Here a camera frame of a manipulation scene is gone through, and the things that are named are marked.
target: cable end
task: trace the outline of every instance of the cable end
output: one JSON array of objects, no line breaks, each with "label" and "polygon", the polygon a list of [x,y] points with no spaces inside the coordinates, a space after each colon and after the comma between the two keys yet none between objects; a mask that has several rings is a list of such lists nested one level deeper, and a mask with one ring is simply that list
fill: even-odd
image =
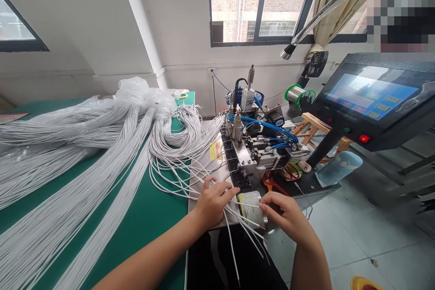
[{"label": "cable end", "polygon": [[281,58],[283,58],[284,60],[289,60],[295,49],[296,45],[290,43],[284,50],[282,50]]}]

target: solder wire spool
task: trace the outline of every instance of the solder wire spool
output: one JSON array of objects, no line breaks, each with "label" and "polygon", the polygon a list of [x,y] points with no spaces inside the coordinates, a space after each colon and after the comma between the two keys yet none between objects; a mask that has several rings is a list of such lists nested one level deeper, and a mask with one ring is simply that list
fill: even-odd
[{"label": "solder wire spool", "polygon": [[310,93],[313,93],[313,101],[316,97],[316,92],[313,90],[304,90],[299,84],[295,84],[290,86],[287,91],[285,92],[284,98],[287,101],[290,101],[292,103],[295,103],[298,108],[300,108],[300,99],[304,96],[309,96]]}]

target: green workbench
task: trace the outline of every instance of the green workbench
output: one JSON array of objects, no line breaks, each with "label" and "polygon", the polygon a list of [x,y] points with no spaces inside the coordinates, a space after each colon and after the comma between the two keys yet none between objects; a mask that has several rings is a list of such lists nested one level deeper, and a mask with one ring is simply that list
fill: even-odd
[{"label": "green workbench", "polygon": [[[23,120],[28,120],[42,113],[76,105],[84,100],[85,99],[39,101],[16,108],[11,111],[11,113],[29,112],[30,114],[23,118]],[[193,104],[194,100],[195,93],[189,92],[188,97],[184,99],[184,103]],[[172,129],[179,130],[180,128],[180,122],[173,119]],[[104,151],[101,151],[94,157],[78,163],[69,171],[47,185],[13,205],[0,210],[0,233],[3,233],[53,193],[57,192],[83,171],[90,168],[103,153]],[[151,183],[148,170],[149,168],[142,178],[142,182],[140,183],[139,189],[137,190],[136,196],[133,199],[126,216],[122,220],[112,239],[107,244],[100,259],[97,261],[90,275],[86,279],[82,289],[92,288],[116,266],[170,229],[187,214],[188,200],[157,190]],[[184,179],[188,178],[188,175],[184,172],[179,172],[179,175]],[[167,173],[166,177],[173,178],[170,173]],[[81,231],[74,237],[73,241],[71,241],[55,263],[37,283],[35,289],[46,290],[54,287],[90,235],[92,235],[93,231],[108,210],[110,204],[113,202],[122,184],[123,180],[117,185],[114,191],[104,199],[98,209],[83,226]],[[160,289],[180,290],[184,288],[185,261],[186,257],[183,255],[164,278],[159,286]]]}]

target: blue bottle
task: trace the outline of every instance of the blue bottle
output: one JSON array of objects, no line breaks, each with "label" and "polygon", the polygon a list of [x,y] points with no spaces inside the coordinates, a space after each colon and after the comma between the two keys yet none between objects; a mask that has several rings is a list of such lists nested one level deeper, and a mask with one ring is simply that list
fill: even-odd
[{"label": "blue bottle", "polygon": [[363,160],[356,154],[344,151],[328,162],[320,171],[316,172],[317,180],[333,185],[346,177],[363,164]]}]

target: black fan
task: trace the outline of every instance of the black fan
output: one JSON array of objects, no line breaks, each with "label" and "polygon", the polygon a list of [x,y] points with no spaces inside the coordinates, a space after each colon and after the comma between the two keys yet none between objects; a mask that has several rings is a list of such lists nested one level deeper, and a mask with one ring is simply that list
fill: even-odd
[{"label": "black fan", "polygon": [[311,59],[307,60],[304,71],[299,76],[298,82],[301,88],[307,86],[310,77],[319,77],[328,61],[327,51],[317,51],[313,53]]}]

